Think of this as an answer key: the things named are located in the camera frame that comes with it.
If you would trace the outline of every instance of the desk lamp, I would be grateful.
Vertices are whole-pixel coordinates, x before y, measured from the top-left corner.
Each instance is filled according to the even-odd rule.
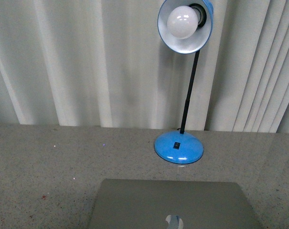
[[[165,0],[158,14],[158,31],[163,42],[181,54],[195,53],[180,130],[160,135],[155,151],[176,164],[198,161],[203,155],[202,143],[184,131],[200,49],[210,38],[213,6],[209,0]]]

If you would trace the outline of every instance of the laptop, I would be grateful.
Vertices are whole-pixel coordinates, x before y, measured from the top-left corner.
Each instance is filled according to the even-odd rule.
[[[261,229],[232,182],[106,179],[89,229]]]

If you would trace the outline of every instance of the apple logo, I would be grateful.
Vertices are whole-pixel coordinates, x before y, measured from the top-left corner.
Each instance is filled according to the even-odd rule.
[[[169,223],[168,229],[183,229],[183,222],[179,216],[168,215],[165,221]]]

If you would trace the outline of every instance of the bulb socket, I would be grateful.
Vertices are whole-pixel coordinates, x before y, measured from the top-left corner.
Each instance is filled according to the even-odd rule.
[[[207,13],[204,9],[203,6],[201,6],[200,4],[197,4],[197,3],[193,3],[191,5],[189,5],[189,7],[191,7],[192,9],[196,10],[197,12],[199,12],[199,20],[198,20],[198,25],[197,27],[198,28],[201,28],[205,25],[206,23],[206,20],[207,20]]]

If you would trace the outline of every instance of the blue lamp shade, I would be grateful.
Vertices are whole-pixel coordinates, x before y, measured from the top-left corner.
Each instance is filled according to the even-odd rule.
[[[174,37],[168,30],[170,13],[179,6],[201,5],[206,12],[206,23],[186,39]],[[209,40],[213,28],[213,6],[209,0],[165,0],[158,14],[158,31],[163,42],[173,51],[189,54],[200,50]]]

